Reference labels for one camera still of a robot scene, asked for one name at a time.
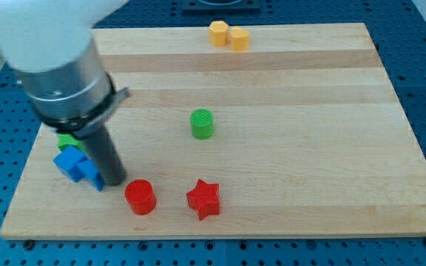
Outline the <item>green block behind arm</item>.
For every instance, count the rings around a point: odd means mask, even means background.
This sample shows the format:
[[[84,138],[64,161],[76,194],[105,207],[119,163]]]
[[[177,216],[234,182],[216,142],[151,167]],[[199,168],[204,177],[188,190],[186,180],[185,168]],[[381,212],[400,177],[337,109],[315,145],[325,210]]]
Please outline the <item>green block behind arm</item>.
[[[82,152],[86,151],[83,143],[76,140],[71,134],[57,134],[57,137],[60,151],[65,150],[68,146],[73,146]]]

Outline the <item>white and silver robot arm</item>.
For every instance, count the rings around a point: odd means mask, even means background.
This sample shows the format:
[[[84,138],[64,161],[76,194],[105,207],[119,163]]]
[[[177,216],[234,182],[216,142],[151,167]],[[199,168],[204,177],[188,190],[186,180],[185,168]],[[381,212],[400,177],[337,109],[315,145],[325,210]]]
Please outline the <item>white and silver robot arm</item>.
[[[43,123],[78,139],[105,135],[116,92],[92,27],[127,0],[0,0],[0,52]]]

